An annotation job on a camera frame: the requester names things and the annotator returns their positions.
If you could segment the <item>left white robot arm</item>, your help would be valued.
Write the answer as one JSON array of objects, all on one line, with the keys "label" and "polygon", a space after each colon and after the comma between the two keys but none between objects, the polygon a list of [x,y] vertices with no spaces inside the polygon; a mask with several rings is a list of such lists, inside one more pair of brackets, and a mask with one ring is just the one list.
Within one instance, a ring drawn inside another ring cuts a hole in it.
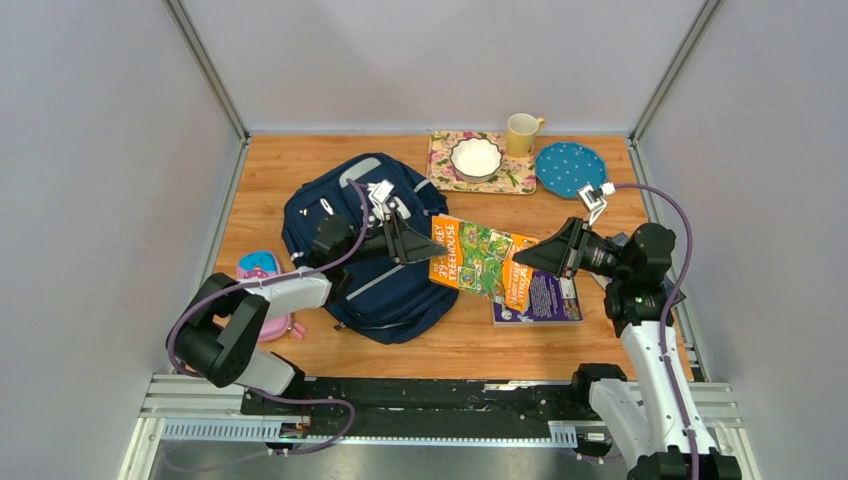
[{"label": "left white robot arm", "polygon": [[305,387],[295,381],[301,371],[258,348],[266,321],[341,300],[353,283],[350,264],[385,257],[405,266],[447,252],[397,213],[361,229],[330,215],[319,223],[309,256],[318,267],[248,280],[209,276],[166,338],[169,359],[183,374],[219,388],[237,384],[259,390],[277,412],[294,414],[306,398]]}]

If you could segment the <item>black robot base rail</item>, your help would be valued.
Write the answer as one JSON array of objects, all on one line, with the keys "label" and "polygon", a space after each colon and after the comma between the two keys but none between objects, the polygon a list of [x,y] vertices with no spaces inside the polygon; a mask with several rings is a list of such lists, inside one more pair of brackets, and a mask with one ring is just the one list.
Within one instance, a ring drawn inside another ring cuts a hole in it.
[{"label": "black robot base rail", "polygon": [[240,411],[289,416],[307,437],[330,437],[347,423],[349,440],[563,448],[618,457],[600,417],[567,381],[309,377],[286,405],[247,392]]}]

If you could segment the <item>navy blue school backpack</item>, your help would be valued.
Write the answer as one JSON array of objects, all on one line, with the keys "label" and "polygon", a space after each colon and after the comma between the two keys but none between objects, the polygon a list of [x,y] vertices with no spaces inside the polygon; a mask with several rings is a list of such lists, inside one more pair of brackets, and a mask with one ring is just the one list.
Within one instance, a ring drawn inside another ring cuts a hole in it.
[{"label": "navy blue school backpack", "polygon": [[[384,220],[371,212],[368,183],[394,184]],[[319,223],[341,215],[355,228],[376,227],[397,213],[431,238],[431,219],[448,213],[447,199],[411,167],[384,153],[366,153],[303,185],[284,207],[282,239],[296,267],[318,267],[309,256]],[[429,280],[429,260],[400,266],[390,259],[347,267],[353,283],[336,303],[324,306],[340,327],[383,344],[407,342],[427,331],[455,304],[458,293]]]}]

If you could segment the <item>orange treehouse children's book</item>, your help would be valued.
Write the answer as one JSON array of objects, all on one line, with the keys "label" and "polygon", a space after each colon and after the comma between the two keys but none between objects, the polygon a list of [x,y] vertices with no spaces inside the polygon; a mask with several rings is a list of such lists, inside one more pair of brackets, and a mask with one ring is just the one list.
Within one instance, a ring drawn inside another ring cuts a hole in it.
[{"label": "orange treehouse children's book", "polygon": [[534,269],[513,256],[537,245],[538,239],[449,215],[432,218],[431,239],[447,253],[429,260],[430,281],[519,312],[529,307]]}]

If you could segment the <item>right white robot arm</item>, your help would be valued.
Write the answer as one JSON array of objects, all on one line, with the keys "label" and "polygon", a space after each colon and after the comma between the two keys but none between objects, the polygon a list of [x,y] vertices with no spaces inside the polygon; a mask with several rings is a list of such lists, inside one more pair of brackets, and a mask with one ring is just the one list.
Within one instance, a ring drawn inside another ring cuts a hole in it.
[{"label": "right white robot arm", "polygon": [[579,270],[609,278],[604,308],[636,375],[635,399],[620,367],[584,363],[572,376],[570,404],[582,418],[600,417],[630,479],[739,479],[738,460],[721,452],[702,421],[686,381],[674,320],[663,287],[675,233],[640,225],[623,245],[577,217],[552,237],[514,254],[515,262],[571,279]]}]

